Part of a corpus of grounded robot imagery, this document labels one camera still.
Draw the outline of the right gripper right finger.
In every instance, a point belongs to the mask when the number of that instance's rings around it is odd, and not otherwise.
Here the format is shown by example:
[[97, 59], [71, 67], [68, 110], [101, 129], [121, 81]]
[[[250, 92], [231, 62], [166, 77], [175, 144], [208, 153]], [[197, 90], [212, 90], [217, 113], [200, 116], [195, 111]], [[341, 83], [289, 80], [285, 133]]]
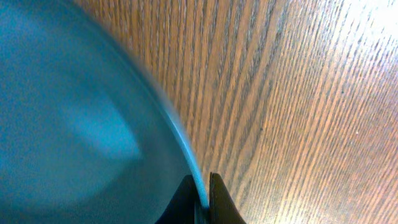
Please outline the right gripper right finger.
[[210, 174], [210, 208], [211, 224], [246, 224], [239, 214], [223, 179], [217, 173]]

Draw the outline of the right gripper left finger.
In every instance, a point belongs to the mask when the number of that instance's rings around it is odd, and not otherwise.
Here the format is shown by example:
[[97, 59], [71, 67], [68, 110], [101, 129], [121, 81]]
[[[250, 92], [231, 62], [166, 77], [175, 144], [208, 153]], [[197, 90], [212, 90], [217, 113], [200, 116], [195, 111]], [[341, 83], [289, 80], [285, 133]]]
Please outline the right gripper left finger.
[[197, 200], [195, 181], [191, 175], [186, 175], [155, 224], [194, 224]]

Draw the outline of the blue plate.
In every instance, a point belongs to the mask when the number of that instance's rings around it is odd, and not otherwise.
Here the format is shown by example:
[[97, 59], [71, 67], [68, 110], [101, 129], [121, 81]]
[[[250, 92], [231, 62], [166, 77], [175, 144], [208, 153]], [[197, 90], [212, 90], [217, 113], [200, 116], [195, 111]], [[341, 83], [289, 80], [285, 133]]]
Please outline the blue plate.
[[142, 65], [71, 1], [1, 2], [1, 222], [156, 223], [190, 143]]

